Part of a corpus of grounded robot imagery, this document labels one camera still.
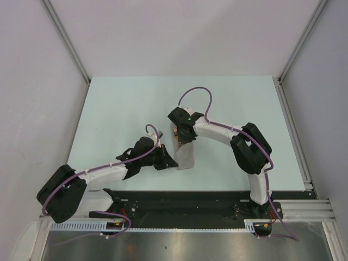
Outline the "grey cloth napkin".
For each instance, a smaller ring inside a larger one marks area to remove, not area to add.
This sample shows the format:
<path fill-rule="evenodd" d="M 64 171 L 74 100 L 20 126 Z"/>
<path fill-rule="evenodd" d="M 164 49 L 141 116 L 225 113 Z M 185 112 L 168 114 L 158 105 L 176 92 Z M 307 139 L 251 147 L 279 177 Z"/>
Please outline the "grey cloth napkin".
<path fill-rule="evenodd" d="M 192 169 L 195 166 L 194 143 L 180 144 L 176 135 L 176 126 L 170 124 L 172 142 L 174 147 L 174 160 L 179 170 Z"/>

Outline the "copper fork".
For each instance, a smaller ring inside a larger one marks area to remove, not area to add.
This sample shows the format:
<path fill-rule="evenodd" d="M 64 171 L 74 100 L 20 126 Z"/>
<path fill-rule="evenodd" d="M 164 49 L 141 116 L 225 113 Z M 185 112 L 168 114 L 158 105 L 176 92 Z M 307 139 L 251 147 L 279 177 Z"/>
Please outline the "copper fork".
<path fill-rule="evenodd" d="M 178 141 L 178 130 L 177 127 L 173 129 L 174 138 Z"/>

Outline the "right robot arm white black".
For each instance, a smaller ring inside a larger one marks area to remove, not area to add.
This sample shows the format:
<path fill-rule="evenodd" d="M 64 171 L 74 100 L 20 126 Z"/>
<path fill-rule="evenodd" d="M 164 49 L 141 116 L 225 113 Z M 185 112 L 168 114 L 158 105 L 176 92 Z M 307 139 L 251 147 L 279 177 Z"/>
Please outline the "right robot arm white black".
<path fill-rule="evenodd" d="M 168 114 L 176 138 L 175 161 L 180 169 L 195 166 L 194 144 L 197 137 L 204 137 L 229 146 L 238 166 L 248 174 L 250 184 L 250 212 L 264 218 L 270 212 L 271 190 L 267 171 L 273 168 L 270 160 L 272 149 L 256 125 L 247 123 L 241 128 L 213 123 L 203 113 L 191 112 L 177 106 Z"/>

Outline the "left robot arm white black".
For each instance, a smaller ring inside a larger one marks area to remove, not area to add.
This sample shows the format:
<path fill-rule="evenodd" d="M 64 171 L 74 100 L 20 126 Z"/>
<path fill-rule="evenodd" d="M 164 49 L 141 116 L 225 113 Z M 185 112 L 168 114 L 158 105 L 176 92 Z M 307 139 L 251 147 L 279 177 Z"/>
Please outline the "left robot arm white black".
<path fill-rule="evenodd" d="M 141 168 L 150 166 L 161 171 L 178 167 L 178 163 L 160 141 L 143 136 L 109 164 L 81 172 L 76 172 L 68 164 L 60 166 L 40 189 L 36 199 L 42 205 L 43 215 L 62 223 L 78 211 L 87 191 L 109 182 L 129 179 Z"/>

